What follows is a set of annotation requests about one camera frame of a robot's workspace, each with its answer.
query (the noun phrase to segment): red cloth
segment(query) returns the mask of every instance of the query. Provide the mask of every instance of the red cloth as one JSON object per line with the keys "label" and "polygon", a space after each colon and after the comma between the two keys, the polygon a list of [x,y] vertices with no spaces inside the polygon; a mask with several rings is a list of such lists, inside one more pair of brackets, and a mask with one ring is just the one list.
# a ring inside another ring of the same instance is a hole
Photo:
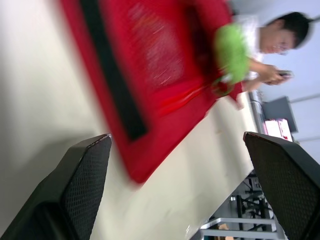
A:
{"label": "red cloth", "polygon": [[[99,9],[130,93],[147,132],[130,140],[106,84],[79,0],[60,0],[103,110],[132,180],[144,183],[204,118],[216,101],[211,79],[194,56],[181,0],[101,0]],[[229,23],[224,0],[196,0],[208,36]],[[220,73],[213,69],[211,78]]]}

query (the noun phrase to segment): man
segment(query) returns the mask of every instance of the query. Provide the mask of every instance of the man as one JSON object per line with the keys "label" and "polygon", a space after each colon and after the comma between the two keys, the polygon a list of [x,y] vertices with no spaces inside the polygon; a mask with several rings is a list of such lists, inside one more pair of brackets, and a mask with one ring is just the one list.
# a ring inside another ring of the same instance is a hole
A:
{"label": "man", "polygon": [[250,73],[244,81],[243,90],[253,91],[262,83],[279,85],[288,79],[278,74],[275,66],[263,64],[263,54],[286,54],[302,45],[310,32],[310,22],[304,14],[291,12],[259,27],[255,16],[237,15],[234,21],[241,26],[248,48]]}

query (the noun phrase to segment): white wall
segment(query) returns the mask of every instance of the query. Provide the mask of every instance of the white wall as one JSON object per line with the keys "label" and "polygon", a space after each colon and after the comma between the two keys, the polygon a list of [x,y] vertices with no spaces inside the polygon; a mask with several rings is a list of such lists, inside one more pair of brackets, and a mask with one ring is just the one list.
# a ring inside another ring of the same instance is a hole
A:
{"label": "white wall", "polygon": [[[262,24],[288,12],[303,12],[311,18],[320,15],[319,0],[233,0],[241,14],[257,14]],[[291,70],[295,78],[281,86],[261,87],[264,99],[271,101],[282,96],[296,100],[320,94],[320,22],[315,24],[310,41],[299,50],[292,50],[286,56],[266,55],[264,62],[279,69]],[[297,140],[320,137],[320,98],[292,104],[292,110],[299,133]],[[320,140],[302,141],[301,146],[320,163]]]}

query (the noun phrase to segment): table surface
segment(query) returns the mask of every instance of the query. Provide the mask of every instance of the table surface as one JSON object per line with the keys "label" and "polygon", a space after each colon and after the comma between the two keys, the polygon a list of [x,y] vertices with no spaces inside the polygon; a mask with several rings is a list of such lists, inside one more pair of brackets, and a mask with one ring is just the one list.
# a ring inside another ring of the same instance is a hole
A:
{"label": "table surface", "polygon": [[[0,16],[1,235],[66,150],[108,128],[59,8],[3,0]],[[188,239],[253,169],[242,137],[256,127],[241,99],[240,111],[219,100],[144,185],[113,144],[91,239]]]}

